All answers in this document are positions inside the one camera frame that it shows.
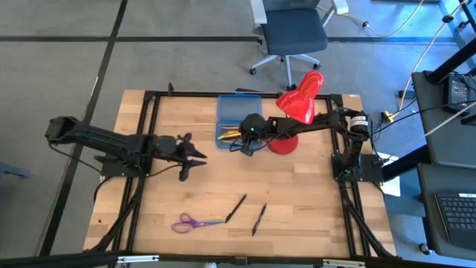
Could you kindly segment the left arm's gripper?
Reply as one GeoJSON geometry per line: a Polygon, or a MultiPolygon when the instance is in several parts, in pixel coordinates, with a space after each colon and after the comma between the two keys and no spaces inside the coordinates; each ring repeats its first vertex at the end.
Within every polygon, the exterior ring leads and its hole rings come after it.
{"type": "Polygon", "coordinates": [[[179,135],[178,140],[171,135],[155,135],[149,143],[149,154],[155,159],[183,162],[179,172],[179,181],[184,182],[187,180],[191,168],[206,165],[206,162],[203,161],[187,160],[188,156],[207,158],[205,154],[195,148],[191,139],[191,133],[179,135]]]}

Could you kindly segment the blue plastic supply box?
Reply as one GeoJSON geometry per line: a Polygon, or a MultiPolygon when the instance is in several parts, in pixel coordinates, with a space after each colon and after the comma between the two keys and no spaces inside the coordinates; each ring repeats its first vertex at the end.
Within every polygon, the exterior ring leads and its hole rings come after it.
{"type": "Polygon", "coordinates": [[[219,140],[219,137],[226,133],[223,127],[237,128],[247,115],[253,113],[263,114],[262,98],[259,95],[245,93],[220,95],[216,102],[216,146],[228,150],[234,138],[229,142],[219,140]]]}

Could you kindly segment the red desk lamp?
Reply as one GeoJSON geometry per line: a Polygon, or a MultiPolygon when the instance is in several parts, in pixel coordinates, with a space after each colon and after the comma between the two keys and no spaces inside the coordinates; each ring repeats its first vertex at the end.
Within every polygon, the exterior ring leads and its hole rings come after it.
{"type": "MultiPolygon", "coordinates": [[[[290,92],[279,97],[276,101],[277,107],[300,123],[310,124],[315,116],[315,96],[324,84],[324,76],[318,71],[309,71],[300,85],[290,92]]],[[[298,136],[290,138],[276,138],[268,144],[270,151],[287,155],[293,152],[298,146],[298,136]]]]}

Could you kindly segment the purple scissors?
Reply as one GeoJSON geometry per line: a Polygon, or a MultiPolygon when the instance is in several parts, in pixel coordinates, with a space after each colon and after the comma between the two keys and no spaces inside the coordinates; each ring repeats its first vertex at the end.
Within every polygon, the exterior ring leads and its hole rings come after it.
{"type": "Polygon", "coordinates": [[[194,220],[189,214],[182,213],[179,216],[178,222],[173,223],[171,225],[171,229],[176,233],[185,234],[197,228],[215,226],[215,225],[222,224],[224,222],[225,222],[224,220],[198,221],[198,220],[194,220]]]}

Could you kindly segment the black pen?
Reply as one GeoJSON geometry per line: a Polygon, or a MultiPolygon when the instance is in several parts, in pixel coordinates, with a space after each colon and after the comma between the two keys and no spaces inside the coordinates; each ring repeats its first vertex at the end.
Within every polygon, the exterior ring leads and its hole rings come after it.
{"type": "Polygon", "coordinates": [[[252,235],[252,236],[255,236],[255,234],[257,233],[259,224],[260,224],[260,222],[261,222],[261,220],[262,220],[263,215],[265,214],[266,208],[267,208],[267,203],[265,203],[265,204],[263,205],[263,207],[262,207],[262,209],[261,209],[261,211],[260,211],[260,214],[259,214],[259,216],[258,216],[258,218],[257,218],[257,220],[256,220],[256,222],[255,222],[255,224],[254,224],[254,226],[253,226],[253,228],[252,228],[252,231],[251,231],[251,235],[252,235]]]}
{"type": "Polygon", "coordinates": [[[237,210],[239,209],[239,207],[242,205],[242,203],[245,201],[247,197],[247,194],[245,194],[240,200],[239,202],[235,205],[235,207],[232,209],[232,211],[228,214],[228,216],[225,218],[225,223],[228,223],[230,221],[230,219],[234,216],[234,214],[237,212],[237,210]]]}

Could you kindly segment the office chair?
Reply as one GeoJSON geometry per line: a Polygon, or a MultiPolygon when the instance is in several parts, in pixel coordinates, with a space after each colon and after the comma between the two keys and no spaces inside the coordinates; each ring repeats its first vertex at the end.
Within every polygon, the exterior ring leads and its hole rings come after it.
{"type": "Polygon", "coordinates": [[[258,43],[266,45],[267,56],[253,64],[249,73],[256,74],[257,67],[279,59],[286,64],[287,90],[297,88],[292,82],[292,57],[321,67],[319,60],[310,53],[327,48],[328,37],[324,30],[332,15],[349,11],[347,0],[330,0],[331,7],[323,16],[318,13],[320,0],[249,0],[254,34],[260,35],[258,43]]]}

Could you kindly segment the white paper sheet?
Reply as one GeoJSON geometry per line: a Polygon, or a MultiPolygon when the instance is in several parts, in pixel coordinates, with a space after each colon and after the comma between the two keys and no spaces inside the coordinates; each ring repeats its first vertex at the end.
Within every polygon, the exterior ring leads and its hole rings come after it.
{"type": "MultiPolygon", "coordinates": [[[[398,156],[392,156],[388,155],[386,153],[377,153],[378,156],[382,158],[382,166],[385,167],[389,164],[392,164],[396,160],[399,159],[398,156]]],[[[401,189],[400,189],[400,177],[396,176],[389,181],[386,182],[380,182],[379,183],[379,188],[380,190],[387,195],[391,195],[394,197],[400,197],[401,196],[401,189]]]]}

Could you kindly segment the black overhead rig beam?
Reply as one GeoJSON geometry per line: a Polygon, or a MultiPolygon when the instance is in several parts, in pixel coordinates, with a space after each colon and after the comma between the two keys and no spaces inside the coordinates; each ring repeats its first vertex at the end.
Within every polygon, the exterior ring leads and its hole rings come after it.
{"type": "Polygon", "coordinates": [[[134,264],[159,261],[208,261],[243,267],[249,264],[298,264],[347,268],[469,268],[455,265],[406,261],[396,257],[378,258],[363,255],[356,255],[351,258],[290,258],[230,255],[135,254],[126,250],[108,252],[86,251],[64,255],[0,259],[0,268],[95,268],[110,264],[134,264]]]}

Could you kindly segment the grey side desk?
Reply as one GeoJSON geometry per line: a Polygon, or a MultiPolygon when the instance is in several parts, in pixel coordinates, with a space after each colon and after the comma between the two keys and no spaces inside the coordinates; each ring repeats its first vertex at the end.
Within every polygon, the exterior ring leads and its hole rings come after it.
{"type": "Polygon", "coordinates": [[[442,85],[428,82],[422,72],[414,72],[412,80],[431,162],[476,169],[476,126],[461,124],[440,107],[442,85]]]}

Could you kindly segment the grey laptop desk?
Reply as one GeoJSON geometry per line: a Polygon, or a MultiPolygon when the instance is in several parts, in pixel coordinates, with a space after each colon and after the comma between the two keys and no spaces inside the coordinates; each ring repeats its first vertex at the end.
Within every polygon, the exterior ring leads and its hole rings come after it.
{"type": "Polygon", "coordinates": [[[438,255],[476,261],[476,251],[452,245],[444,229],[435,200],[437,193],[475,193],[476,170],[438,165],[417,165],[425,207],[424,227],[429,249],[438,255]]]}

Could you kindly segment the black power adapter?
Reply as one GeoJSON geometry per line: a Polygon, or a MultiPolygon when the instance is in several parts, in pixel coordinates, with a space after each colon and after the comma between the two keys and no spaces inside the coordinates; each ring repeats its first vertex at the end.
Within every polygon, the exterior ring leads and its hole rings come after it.
{"type": "Polygon", "coordinates": [[[451,74],[443,80],[443,110],[456,114],[469,105],[470,91],[461,74],[451,74]]]}

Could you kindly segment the black laptop keyboard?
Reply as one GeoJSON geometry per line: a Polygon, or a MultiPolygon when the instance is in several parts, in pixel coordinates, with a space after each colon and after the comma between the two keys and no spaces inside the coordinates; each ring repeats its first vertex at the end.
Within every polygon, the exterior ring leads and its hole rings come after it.
{"type": "Polygon", "coordinates": [[[434,196],[449,242],[476,251],[476,194],[452,192],[434,196]]]}

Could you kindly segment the black aluminium table frame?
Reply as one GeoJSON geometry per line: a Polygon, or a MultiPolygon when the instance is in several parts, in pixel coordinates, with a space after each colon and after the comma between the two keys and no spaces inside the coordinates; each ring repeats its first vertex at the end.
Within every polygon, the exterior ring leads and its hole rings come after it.
{"type": "Polygon", "coordinates": [[[344,148],[329,130],[304,133],[286,156],[270,150],[253,156],[219,149],[214,141],[216,93],[179,92],[146,100],[142,91],[123,93],[115,131],[191,133],[207,158],[180,182],[179,169],[154,161],[137,209],[112,242],[113,249],[142,254],[348,258],[367,253],[367,244],[345,214],[341,186],[335,181],[331,155],[344,148]],[[194,220],[224,220],[247,194],[228,223],[185,234],[171,229],[182,213],[194,220]],[[267,208],[255,236],[252,228],[267,208]]]}

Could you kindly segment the left arm's black base plate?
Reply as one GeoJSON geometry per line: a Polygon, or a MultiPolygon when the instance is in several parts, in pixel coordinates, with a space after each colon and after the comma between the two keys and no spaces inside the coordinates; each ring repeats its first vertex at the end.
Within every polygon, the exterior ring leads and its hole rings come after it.
{"type": "Polygon", "coordinates": [[[100,174],[105,177],[142,177],[150,173],[152,166],[151,157],[140,157],[136,161],[128,162],[118,156],[106,154],[95,156],[94,159],[102,164],[100,174]]]}

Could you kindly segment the right arm's black base plate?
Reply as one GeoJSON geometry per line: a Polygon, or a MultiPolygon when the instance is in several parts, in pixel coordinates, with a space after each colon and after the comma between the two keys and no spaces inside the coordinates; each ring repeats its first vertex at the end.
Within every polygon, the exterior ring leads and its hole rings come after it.
{"type": "Polygon", "coordinates": [[[361,154],[356,163],[350,163],[344,154],[332,154],[332,172],[335,181],[384,182],[382,163],[373,154],[361,154]]]}

